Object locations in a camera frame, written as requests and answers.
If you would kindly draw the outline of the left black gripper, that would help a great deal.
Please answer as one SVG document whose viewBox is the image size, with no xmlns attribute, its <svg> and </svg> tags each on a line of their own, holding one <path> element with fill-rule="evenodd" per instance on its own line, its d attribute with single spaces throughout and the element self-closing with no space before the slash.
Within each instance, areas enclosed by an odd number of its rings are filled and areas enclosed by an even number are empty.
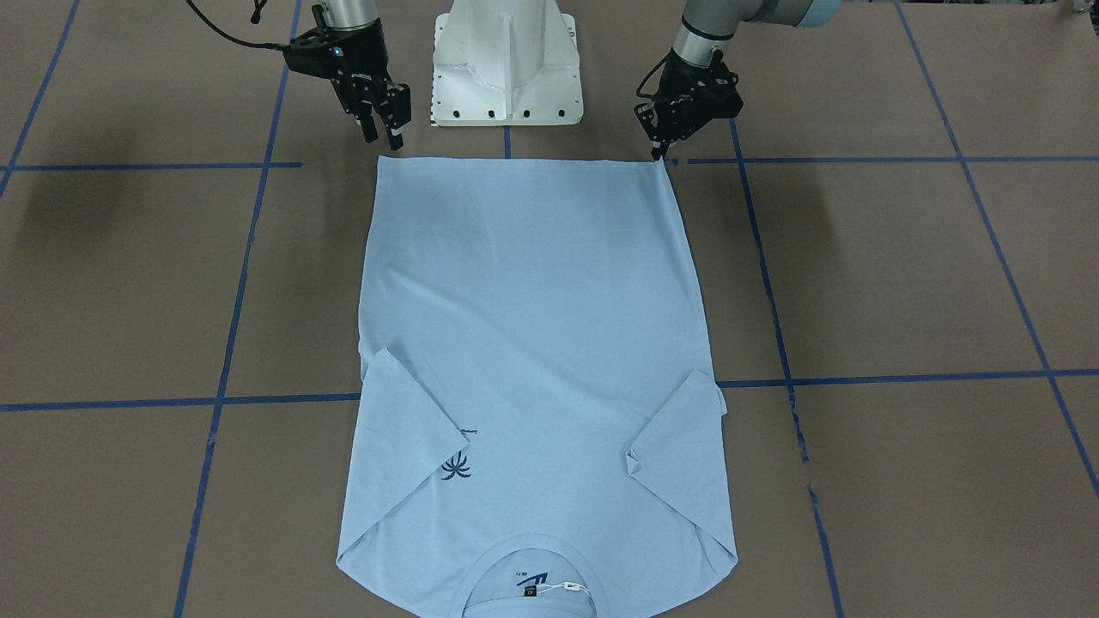
<svg viewBox="0 0 1099 618">
<path fill-rule="evenodd" d="M 695 66 L 674 51 L 642 79 L 635 115 L 652 144 L 652 161 L 664 161 L 671 145 L 693 136 L 715 118 L 736 118 L 744 108 L 739 75 L 717 49 L 706 66 Z"/>
</svg>

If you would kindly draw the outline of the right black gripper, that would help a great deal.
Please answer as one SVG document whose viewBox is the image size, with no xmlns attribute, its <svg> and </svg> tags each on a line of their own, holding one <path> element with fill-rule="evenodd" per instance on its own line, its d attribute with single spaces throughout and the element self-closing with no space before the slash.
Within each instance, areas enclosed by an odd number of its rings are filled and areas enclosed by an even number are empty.
<svg viewBox="0 0 1099 618">
<path fill-rule="evenodd" d="M 288 70 L 332 85 L 343 111 L 360 125 L 365 143 L 378 140 L 374 120 L 379 118 L 389 148 L 404 147 L 402 133 L 411 121 L 411 90 L 390 77 L 381 22 L 357 30 L 318 25 L 290 40 L 284 59 Z"/>
</svg>

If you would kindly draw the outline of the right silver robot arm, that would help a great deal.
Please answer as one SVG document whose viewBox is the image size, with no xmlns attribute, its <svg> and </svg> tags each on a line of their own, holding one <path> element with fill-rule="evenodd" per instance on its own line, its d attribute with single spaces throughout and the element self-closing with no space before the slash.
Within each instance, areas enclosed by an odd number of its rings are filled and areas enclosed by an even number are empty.
<svg viewBox="0 0 1099 618">
<path fill-rule="evenodd" d="M 404 145 L 411 121 L 411 90 L 395 82 L 379 10 L 374 1 L 318 1 L 314 27 L 291 38 L 282 57 L 288 70 L 328 81 L 343 111 L 360 125 L 366 143 L 382 124 L 389 148 Z"/>
</svg>

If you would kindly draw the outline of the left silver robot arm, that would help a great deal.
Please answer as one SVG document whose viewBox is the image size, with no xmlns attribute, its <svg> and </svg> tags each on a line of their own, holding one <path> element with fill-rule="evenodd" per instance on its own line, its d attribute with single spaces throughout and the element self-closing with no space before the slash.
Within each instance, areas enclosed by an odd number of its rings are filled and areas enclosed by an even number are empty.
<svg viewBox="0 0 1099 618">
<path fill-rule="evenodd" d="M 744 108 L 739 75 L 726 63 L 742 24 L 820 27 L 839 1 L 688 1 L 671 48 L 639 82 L 635 117 L 650 141 L 652 161 L 714 120 Z"/>
</svg>

